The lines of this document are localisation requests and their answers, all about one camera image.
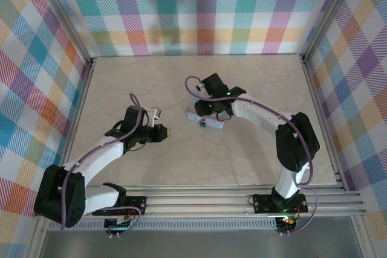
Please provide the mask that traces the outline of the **light blue block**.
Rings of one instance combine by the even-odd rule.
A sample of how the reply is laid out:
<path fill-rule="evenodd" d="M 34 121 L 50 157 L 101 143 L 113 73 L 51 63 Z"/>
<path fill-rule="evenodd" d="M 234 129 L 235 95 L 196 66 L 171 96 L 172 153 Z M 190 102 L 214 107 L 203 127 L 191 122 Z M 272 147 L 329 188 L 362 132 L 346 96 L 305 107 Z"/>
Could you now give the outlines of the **light blue block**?
<path fill-rule="evenodd" d="M 186 115 L 188 120 L 199 124 L 199 121 L 202 117 L 197 115 L 196 110 L 194 108 L 196 101 L 198 101 L 197 98 L 192 97 L 190 99 L 186 107 Z M 224 127 L 224 123 L 225 123 L 224 120 L 226 119 L 227 114 L 226 113 L 219 114 L 218 119 L 216 118 L 216 114 L 212 114 L 210 116 L 203 116 L 203 117 L 207 118 L 207 127 L 222 129 Z"/>

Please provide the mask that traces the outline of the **aluminium side rail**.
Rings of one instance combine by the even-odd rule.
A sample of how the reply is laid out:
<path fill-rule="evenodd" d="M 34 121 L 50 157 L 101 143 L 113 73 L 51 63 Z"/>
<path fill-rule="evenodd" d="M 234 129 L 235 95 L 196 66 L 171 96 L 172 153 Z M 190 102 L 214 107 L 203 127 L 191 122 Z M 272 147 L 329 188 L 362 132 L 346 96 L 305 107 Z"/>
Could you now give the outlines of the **aluminium side rail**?
<path fill-rule="evenodd" d="M 324 109 L 322 107 L 322 102 L 318 96 L 318 91 L 316 85 L 313 81 L 312 73 L 310 72 L 308 61 L 305 60 L 303 55 L 299 55 L 301 66 L 305 75 L 305 79 L 307 81 L 308 89 L 311 95 L 311 99 L 313 102 L 314 110 L 316 111 L 317 120 L 319 122 L 319 127 L 322 135 L 323 142 L 321 145 L 324 146 L 325 151 L 327 152 L 327 159 L 330 162 L 330 168 L 334 173 L 336 185 L 341 183 L 341 188 L 344 191 L 348 190 L 348 184 L 345 179 L 345 175 L 342 172 L 342 167 L 339 162 L 338 153 L 333 142 L 333 138 L 330 134 L 330 130 L 328 127 L 328 121 L 324 113 Z"/>
<path fill-rule="evenodd" d="M 70 158 L 71 149 L 72 149 L 72 146 L 74 143 L 76 131 L 77 131 L 77 128 L 79 125 L 80 117 L 82 115 L 82 110 L 83 110 L 83 107 L 85 104 L 85 99 L 86 99 L 86 96 L 87 96 L 87 93 L 89 90 L 89 86 L 91 83 L 91 79 L 93 76 L 96 62 L 97 62 L 97 58 L 93 57 L 93 58 L 91 58 L 90 63 L 88 63 L 88 66 L 86 67 L 85 79 L 84 79 L 83 85 L 82 85 L 81 90 L 80 90 L 79 100 L 77 102 L 76 110 L 74 113 L 74 120 L 70 126 L 70 131 L 69 131 L 66 143 L 65 143 L 63 155 L 62 155 L 61 160 L 60 160 L 60 165 L 67 163 L 69 158 Z"/>

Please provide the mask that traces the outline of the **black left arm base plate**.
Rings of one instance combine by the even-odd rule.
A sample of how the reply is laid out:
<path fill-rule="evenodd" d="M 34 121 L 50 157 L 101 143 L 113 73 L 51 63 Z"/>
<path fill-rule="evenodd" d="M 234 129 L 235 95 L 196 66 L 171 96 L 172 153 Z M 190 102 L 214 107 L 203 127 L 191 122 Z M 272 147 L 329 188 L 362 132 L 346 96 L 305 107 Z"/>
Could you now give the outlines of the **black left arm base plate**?
<path fill-rule="evenodd" d="M 137 207 L 141 211 L 146 210 L 147 197 L 146 196 L 127 196 L 126 205 L 131 207 Z"/>

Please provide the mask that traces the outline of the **wide aluminium extrusion rail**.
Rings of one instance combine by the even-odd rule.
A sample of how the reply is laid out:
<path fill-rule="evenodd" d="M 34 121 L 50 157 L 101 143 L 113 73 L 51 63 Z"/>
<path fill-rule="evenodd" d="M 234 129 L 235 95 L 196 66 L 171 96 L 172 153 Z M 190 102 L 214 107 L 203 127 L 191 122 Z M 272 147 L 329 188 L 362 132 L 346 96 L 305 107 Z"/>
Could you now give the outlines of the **wide aluminium extrusion rail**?
<path fill-rule="evenodd" d="M 146 196 L 145 218 L 236 218 L 243 215 L 284 217 L 284 213 L 255 214 L 249 197 L 269 195 L 265 185 L 133 185 L 122 186 L 128 196 Z M 365 206 L 357 192 L 344 191 L 341 185 L 317 186 L 301 190 L 308 213 L 299 217 L 351 216 L 365 214 Z"/>

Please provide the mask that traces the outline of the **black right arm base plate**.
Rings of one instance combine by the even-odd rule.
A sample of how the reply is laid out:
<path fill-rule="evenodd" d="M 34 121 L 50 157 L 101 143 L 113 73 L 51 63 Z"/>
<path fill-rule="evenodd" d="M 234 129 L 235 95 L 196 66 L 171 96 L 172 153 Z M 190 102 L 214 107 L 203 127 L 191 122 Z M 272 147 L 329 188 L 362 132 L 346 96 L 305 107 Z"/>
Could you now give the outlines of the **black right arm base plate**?
<path fill-rule="evenodd" d="M 255 214 L 261 213 L 308 213 L 306 197 L 298 194 L 292 198 L 284 199 L 281 196 L 274 198 L 272 195 L 251 195 L 252 207 Z"/>

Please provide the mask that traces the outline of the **aluminium frame post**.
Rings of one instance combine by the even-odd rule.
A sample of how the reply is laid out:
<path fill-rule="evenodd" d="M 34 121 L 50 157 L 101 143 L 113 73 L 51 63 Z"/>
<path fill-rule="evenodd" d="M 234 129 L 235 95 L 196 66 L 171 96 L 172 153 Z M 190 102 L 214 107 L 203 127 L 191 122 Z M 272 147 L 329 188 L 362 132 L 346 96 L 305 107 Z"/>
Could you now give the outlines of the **aluminium frame post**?
<path fill-rule="evenodd" d="M 301 60 L 305 61 L 310 59 L 317 50 L 318 45 L 342 3 L 343 0 L 324 0 L 319 13 L 317 14 L 316 21 L 299 54 Z"/>
<path fill-rule="evenodd" d="M 68 16 L 67 11 L 64 9 L 62 1 L 48 0 L 48 2 L 52 6 L 53 11 L 55 12 L 56 16 L 59 19 L 59 22 L 63 25 L 70 39 L 73 41 L 74 46 L 79 50 L 80 54 L 82 55 L 86 63 L 88 65 L 91 65 L 93 63 L 93 58 L 88 53 L 86 46 L 84 45 L 83 41 L 78 35 L 73 23 L 70 20 L 70 17 Z"/>

